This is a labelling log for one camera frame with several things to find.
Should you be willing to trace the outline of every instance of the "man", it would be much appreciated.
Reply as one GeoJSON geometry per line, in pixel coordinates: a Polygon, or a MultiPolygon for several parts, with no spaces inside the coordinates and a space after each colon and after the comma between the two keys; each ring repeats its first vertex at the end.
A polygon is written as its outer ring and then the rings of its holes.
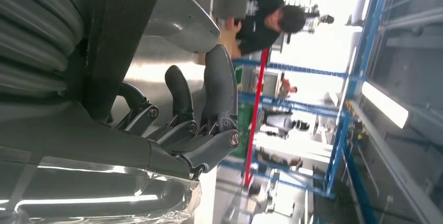
{"type": "Polygon", "coordinates": [[[279,98],[287,98],[290,93],[296,93],[298,91],[297,87],[292,87],[289,80],[283,78],[282,85],[280,86],[280,93],[278,94],[279,98]]]}
{"type": "Polygon", "coordinates": [[[231,58],[239,58],[269,48],[282,32],[296,33],[305,22],[302,9],[285,5],[283,0],[248,0],[244,20],[236,23],[233,18],[227,19],[221,43],[231,58]]]}
{"type": "MultiPolygon", "coordinates": [[[[296,167],[296,169],[299,169],[300,167],[303,166],[303,161],[302,161],[301,157],[291,159],[291,160],[286,160],[286,159],[279,157],[275,154],[268,154],[264,150],[264,148],[262,148],[262,147],[260,147],[260,151],[255,152],[255,156],[259,162],[262,162],[262,163],[267,162],[271,166],[277,165],[277,166],[287,167],[287,168],[296,167]]],[[[266,167],[259,166],[259,172],[264,173],[265,171],[266,171],[266,167]]]]}

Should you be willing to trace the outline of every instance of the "plastic wrap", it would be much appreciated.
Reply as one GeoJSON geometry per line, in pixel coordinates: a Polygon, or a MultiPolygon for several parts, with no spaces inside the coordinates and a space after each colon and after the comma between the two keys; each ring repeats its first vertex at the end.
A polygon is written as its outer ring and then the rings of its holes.
{"type": "Polygon", "coordinates": [[[182,223],[200,204],[198,181],[120,166],[82,167],[40,164],[14,211],[7,211],[8,200],[0,199],[0,223],[182,223]]]}

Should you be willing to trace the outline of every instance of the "metal bolt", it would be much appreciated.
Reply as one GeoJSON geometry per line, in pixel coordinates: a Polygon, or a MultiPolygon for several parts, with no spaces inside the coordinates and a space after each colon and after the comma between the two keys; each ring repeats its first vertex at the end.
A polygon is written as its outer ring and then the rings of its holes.
{"type": "Polygon", "coordinates": [[[191,122],[191,124],[189,125],[189,132],[195,133],[195,131],[197,131],[197,124],[195,124],[194,122],[191,122]]]}
{"type": "Polygon", "coordinates": [[[156,118],[157,116],[158,116],[158,109],[157,108],[151,109],[149,112],[149,117],[156,118]]]}
{"type": "Polygon", "coordinates": [[[232,134],[231,139],[229,140],[229,144],[231,145],[231,147],[237,147],[239,142],[240,138],[238,136],[238,133],[232,134]]]}

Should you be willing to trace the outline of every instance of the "red pole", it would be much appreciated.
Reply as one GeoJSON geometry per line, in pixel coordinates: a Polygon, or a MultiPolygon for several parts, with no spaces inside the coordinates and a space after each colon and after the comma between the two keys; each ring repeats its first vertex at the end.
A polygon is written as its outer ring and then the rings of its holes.
{"type": "Polygon", "coordinates": [[[249,145],[248,145],[248,155],[246,157],[246,172],[244,173],[244,185],[249,186],[251,183],[252,175],[251,172],[251,160],[252,160],[252,147],[255,135],[255,127],[257,125],[257,114],[259,110],[260,104],[260,94],[262,91],[263,85],[263,74],[266,66],[267,56],[269,53],[269,49],[265,49],[262,52],[262,59],[260,63],[260,73],[259,73],[259,82],[257,84],[257,92],[255,92],[255,103],[254,109],[252,110],[252,126],[251,126],[251,135],[249,136],[249,145]]]}

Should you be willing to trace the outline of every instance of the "black t-shirt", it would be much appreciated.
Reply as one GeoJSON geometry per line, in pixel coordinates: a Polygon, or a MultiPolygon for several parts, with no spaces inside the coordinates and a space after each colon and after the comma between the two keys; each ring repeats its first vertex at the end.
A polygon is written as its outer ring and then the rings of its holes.
{"type": "Polygon", "coordinates": [[[283,0],[248,0],[246,18],[236,36],[241,40],[241,55],[269,48],[277,40],[280,33],[266,28],[264,20],[283,5],[283,0]]]}

